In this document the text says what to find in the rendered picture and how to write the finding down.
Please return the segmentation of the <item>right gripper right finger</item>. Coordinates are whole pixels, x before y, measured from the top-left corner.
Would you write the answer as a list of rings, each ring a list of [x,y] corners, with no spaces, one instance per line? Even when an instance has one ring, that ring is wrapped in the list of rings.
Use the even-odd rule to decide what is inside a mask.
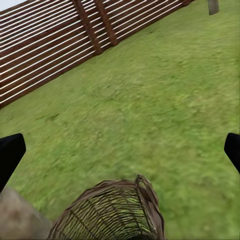
[[[230,132],[227,135],[224,151],[240,173],[240,135]]]

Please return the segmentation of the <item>wicker basket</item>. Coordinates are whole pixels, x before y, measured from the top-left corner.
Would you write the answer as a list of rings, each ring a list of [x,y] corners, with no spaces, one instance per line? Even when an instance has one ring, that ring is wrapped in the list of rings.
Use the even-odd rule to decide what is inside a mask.
[[[52,228],[49,231],[49,236],[47,240],[59,240],[59,237],[61,238],[63,236],[63,240],[74,240],[74,238],[70,238],[68,235],[74,228],[76,224],[80,224],[81,227],[85,229],[84,233],[79,237],[78,240],[87,240],[87,234],[91,237],[93,236],[94,240],[100,240],[100,238],[95,234],[95,232],[98,230],[98,234],[102,234],[105,230],[109,234],[111,234],[113,237],[111,240],[120,240],[119,237],[121,234],[116,235],[115,231],[111,228],[111,225],[116,222],[120,222],[122,226],[125,226],[127,222],[131,222],[134,220],[137,222],[137,225],[139,224],[139,216],[135,216],[133,213],[129,216],[134,217],[132,220],[128,220],[128,217],[126,214],[122,214],[119,212],[120,208],[117,206],[115,202],[113,202],[112,199],[116,200],[122,200],[125,202],[125,206],[130,206],[130,209],[128,209],[128,212],[133,210],[132,202],[130,202],[129,198],[135,199],[136,195],[139,199],[138,203],[141,206],[141,209],[143,210],[142,214],[145,214],[146,221],[148,224],[148,227],[150,227],[150,231],[153,236],[146,235],[147,231],[144,232],[143,229],[139,228],[139,225],[136,226],[139,228],[137,231],[139,231],[139,234],[133,234],[132,237],[128,237],[127,240],[168,240],[167,235],[165,232],[165,221],[164,218],[159,210],[159,197],[156,194],[155,190],[153,189],[152,183],[150,183],[145,177],[144,180],[146,180],[147,186],[143,186],[140,181],[142,181],[138,176],[135,178],[135,181],[132,180],[116,180],[116,179],[110,179],[107,181],[103,181],[101,183],[98,183],[97,185],[85,190],[82,192],[82,194],[79,195],[79,197],[69,206],[67,206],[62,213],[58,216],[58,218],[54,221],[54,224]],[[111,188],[120,188],[120,192],[113,192],[110,197],[108,197],[107,193],[105,193],[106,190],[110,190]],[[133,188],[135,190],[136,195],[124,195],[123,190],[128,190],[127,188]],[[89,197],[93,196],[93,200],[97,199],[93,203],[92,201],[89,201]],[[135,196],[135,197],[134,197]],[[102,198],[101,198],[102,197]],[[83,202],[85,202],[85,199],[89,202],[91,207],[85,208],[85,210],[81,210],[79,213],[73,212],[72,208],[75,207],[77,204],[81,205]],[[87,202],[86,201],[86,202]],[[105,202],[105,203],[103,203]],[[78,205],[78,206],[79,206]],[[98,206],[101,206],[97,208]],[[110,209],[109,209],[110,208]],[[90,215],[89,213],[93,211]],[[104,215],[107,217],[110,213],[111,214],[107,219],[104,218]],[[90,219],[94,214],[96,214],[96,219],[92,222],[91,226],[87,226],[84,224],[84,222],[88,219]],[[77,218],[75,225],[73,225],[72,229],[68,231],[68,234],[66,235],[65,232],[63,232],[63,228],[61,225],[63,224],[64,220],[66,218],[69,218],[69,222],[73,218]],[[109,222],[110,221],[110,222]],[[109,223],[108,223],[109,222]],[[104,226],[104,227],[103,227]],[[103,228],[101,228],[103,227]]]

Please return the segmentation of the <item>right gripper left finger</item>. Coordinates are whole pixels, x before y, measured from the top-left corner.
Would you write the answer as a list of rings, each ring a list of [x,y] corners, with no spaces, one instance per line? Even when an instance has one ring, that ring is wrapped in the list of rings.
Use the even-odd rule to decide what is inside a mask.
[[[26,153],[22,133],[0,138],[0,193]]]

